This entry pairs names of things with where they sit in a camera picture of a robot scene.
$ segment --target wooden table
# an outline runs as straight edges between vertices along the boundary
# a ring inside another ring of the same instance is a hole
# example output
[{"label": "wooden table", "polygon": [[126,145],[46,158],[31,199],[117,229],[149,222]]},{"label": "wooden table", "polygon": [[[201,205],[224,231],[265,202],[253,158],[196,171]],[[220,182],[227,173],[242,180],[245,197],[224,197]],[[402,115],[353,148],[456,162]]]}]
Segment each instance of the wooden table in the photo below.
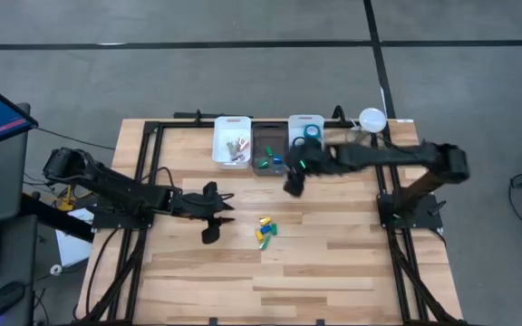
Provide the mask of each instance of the wooden table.
[{"label": "wooden table", "polygon": [[[133,177],[144,120],[124,120],[112,168]],[[411,120],[391,120],[398,145],[417,144]],[[343,139],[344,129],[329,129],[329,140]],[[344,177],[311,177],[304,195],[292,198],[280,177],[256,177],[249,170],[218,170],[211,159],[213,129],[166,129],[159,165],[172,171],[185,193],[210,180],[221,193],[234,192],[235,211],[222,216],[237,221],[223,225],[214,244],[200,241],[205,223],[156,216],[143,258],[134,323],[398,324],[401,323],[390,251],[379,226],[374,202],[378,186],[373,168]],[[144,176],[147,175],[150,158]],[[399,168],[407,186],[423,168]],[[389,172],[386,184],[392,183]],[[166,173],[158,184],[168,183]],[[267,250],[257,249],[260,216],[278,224]],[[110,230],[98,233],[84,278],[77,315],[84,315],[87,285],[100,247]],[[113,280],[122,231],[109,242],[92,286],[92,305]],[[421,278],[454,317],[461,318],[444,244],[430,231],[413,230]],[[412,317],[417,317],[413,290]],[[120,299],[125,311],[128,284]]]}]

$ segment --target white plastic bin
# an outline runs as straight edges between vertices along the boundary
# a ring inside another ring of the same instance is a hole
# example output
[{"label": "white plastic bin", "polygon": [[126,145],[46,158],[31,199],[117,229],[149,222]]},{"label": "white plastic bin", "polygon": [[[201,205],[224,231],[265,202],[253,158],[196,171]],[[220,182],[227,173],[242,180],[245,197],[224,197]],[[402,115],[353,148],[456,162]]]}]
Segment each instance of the white plastic bin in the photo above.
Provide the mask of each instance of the white plastic bin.
[{"label": "white plastic bin", "polygon": [[324,117],[315,114],[295,114],[289,116],[287,120],[289,127],[289,147],[293,146],[294,139],[304,136],[305,126],[308,124],[314,124],[319,127],[320,134],[322,135],[322,143],[324,143]]},{"label": "white plastic bin", "polygon": [[[231,161],[231,153],[227,143],[239,137],[249,140],[249,146],[241,152],[245,157],[241,161]],[[213,137],[213,160],[219,168],[244,169],[251,163],[251,119],[249,117],[218,117],[215,119],[215,135]]]}]

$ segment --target white ball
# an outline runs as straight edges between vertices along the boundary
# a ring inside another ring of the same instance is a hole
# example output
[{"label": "white ball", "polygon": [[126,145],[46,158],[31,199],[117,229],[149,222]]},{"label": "white ball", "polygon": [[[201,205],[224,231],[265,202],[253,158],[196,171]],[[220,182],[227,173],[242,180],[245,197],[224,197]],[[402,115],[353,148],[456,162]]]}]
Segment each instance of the white ball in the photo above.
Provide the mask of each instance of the white ball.
[{"label": "white ball", "polygon": [[370,132],[380,132],[386,128],[386,115],[375,108],[364,109],[360,113],[360,125]]}]

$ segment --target computer mouse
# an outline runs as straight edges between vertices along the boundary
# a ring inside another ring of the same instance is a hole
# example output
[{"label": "computer mouse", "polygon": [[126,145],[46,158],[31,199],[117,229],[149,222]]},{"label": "computer mouse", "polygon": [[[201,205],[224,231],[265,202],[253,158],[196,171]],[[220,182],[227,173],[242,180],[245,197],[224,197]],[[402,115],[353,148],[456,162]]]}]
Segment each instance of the computer mouse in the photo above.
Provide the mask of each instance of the computer mouse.
[{"label": "computer mouse", "polygon": [[24,298],[25,285],[11,282],[0,289],[0,316]]}]

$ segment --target plastic container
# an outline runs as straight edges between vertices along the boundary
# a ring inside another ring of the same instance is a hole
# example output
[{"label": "plastic container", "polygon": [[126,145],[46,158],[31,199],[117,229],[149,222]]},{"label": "plastic container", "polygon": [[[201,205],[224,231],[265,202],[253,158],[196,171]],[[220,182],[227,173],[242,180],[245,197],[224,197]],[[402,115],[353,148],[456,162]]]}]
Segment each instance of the plastic container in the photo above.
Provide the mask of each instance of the plastic container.
[{"label": "plastic container", "polygon": [[[285,172],[285,162],[273,163],[273,158],[266,153],[267,146],[274,156],[279,155],[285,160],[289,150],[285,123],[257,123],[253,126],[253,172],[260,177],[281,177]],[[269,162],[269,167],[259,168],[259,163],[264,159]]]},{"label": "plastic container", "polygon": [[[240,137],[247,138],[249,145],[240,152],[244,156],[243,160],[232,161],[227,143],[236,141]],[[249,117],[218,117],[215,119],[213,160],[219,168],[248,168],[251,163],[251,147],[251,119]]]},{"label": "plastic container", "polygon": [[320,135],[322,136],[321,141],[324,143],[324,117],[313,114],[295,114],[289,117],[287,125],[289,126],[289,147],[291,148],[294,143],[294,139],[297,137],[304,136],[305,126],[316,125],[319,127]]}]

